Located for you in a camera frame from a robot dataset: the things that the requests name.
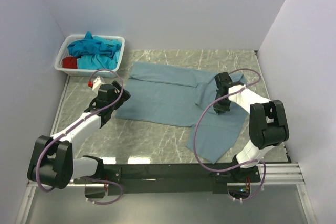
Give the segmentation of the grey-blue t shirt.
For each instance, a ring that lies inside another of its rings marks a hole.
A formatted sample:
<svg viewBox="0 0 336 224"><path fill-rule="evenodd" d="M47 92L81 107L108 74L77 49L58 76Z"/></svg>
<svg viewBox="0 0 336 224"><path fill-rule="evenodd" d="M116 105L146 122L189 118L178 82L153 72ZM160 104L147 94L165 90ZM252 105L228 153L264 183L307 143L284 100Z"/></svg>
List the grey-blue t shirt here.
<svg viewBox="0 0 336 224"><path fill-rule="evenodd" d="M207 106L215 100L215 72L158 63L135 62L125 89L131 97L116 117L173 126L190 127L187 148L216 163L238 139L247 112L231 104L216 114Z"/></svg>

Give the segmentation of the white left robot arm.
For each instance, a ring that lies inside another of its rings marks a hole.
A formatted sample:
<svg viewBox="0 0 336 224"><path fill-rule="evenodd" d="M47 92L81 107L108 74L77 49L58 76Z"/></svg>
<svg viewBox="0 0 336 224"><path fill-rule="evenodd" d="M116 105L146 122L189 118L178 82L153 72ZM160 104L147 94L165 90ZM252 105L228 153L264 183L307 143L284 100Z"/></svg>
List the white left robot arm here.
<svg viewBox="0 0 336 224"><path fill-rule="evenodd" d="M40 136L34 145L27 178L51 189L65 188L72 179L85 177L93 183L105 178L101 158L83 156L74 158L74 150L95 130L102 128L112 112L130 98L130 93L117 81L111 84L91 85L97 94L75 122L52 136Z"/></svg>

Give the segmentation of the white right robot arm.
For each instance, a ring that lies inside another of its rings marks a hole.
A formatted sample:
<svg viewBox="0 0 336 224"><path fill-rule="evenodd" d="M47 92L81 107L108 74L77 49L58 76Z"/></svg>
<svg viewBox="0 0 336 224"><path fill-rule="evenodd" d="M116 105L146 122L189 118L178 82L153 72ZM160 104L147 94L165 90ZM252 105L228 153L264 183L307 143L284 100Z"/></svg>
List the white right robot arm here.
<svg viewBox="0 0 336 224"><path fill-rule="evenodd" d="M232 179L241 182L257 171L252 160L260 161L268 151L288 140L284 104L252 92L240 81L234 82L227 72L217 74L214 79L217 86L215 99L229 95L213 105L217 114L230 111L232 103L249 113L249 141L233 157L234 166L230 169Z"/></svg>

